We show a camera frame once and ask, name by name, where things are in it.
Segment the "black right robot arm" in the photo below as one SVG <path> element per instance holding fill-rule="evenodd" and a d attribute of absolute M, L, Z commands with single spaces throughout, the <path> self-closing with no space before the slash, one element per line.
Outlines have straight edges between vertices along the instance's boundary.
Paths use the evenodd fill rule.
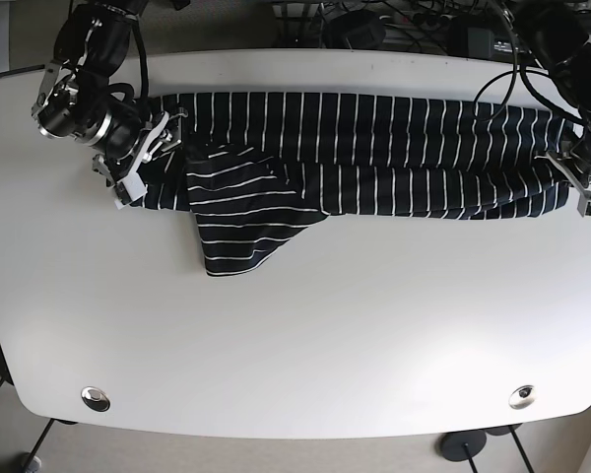
<path fill-rule="evenodd" d="M 50 139 L 72 138 L 95 150 L 95 172 L 128 196 L 174 191 L 182 180 L 184 109 L 150 97 L 143 1 L 86 1 L 55 40 L 32 117 Z"/>

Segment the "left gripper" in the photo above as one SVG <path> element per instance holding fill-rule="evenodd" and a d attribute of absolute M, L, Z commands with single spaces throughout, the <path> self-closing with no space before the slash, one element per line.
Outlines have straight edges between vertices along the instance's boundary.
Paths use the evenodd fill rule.
<path fill-rule="evenodd" d="M 578 134 L 569 120 L 550 115 L 544 145 L 534 153 L 534 177 L 546 202 L 591 202 L 591 132 Z"/>

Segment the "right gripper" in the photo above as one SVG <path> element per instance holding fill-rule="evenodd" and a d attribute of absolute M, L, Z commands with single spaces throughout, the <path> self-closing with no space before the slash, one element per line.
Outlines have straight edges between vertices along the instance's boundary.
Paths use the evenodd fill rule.
<path fill-rule="evenodd" d="M 94 171 L 114 189 L 127 190 L 132 177 L 145 187 L 174 180 L 167 168 L 182 145 L 188 111 L 177 105 L 152 108 L 137 100 L 127 83 L 60 81 L 40 89 L 32 117 L 42 135 L 94 149 Z"/>

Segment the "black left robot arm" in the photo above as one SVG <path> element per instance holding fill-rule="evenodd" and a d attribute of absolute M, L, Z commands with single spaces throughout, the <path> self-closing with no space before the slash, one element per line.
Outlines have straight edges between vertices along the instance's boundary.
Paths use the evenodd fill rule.
<path fill-rule="evenodd" d="M 512 69 L 493 77 L 477 92 L 473 105 L 494 82 L 509 77 L 510 83 L 502 102 L 492 114 L 499 116 L 508 106 L 517 81 L 527 92 L 553 114 L 578 125 L 582 134 L 565 151 L 547 151 L 545 158 L 566 177 L 580 194 L 579 212 L 591 216 L 591 42 L 577 14 L 560 1 L 524 1 L 509 9 L 502 1 L 491 1 L 502 23 L 511 47 Z M 528 77 L 529 54 L 544 69 L 560 96 L 574 109 L 566 111 L 538 92 Z"/>

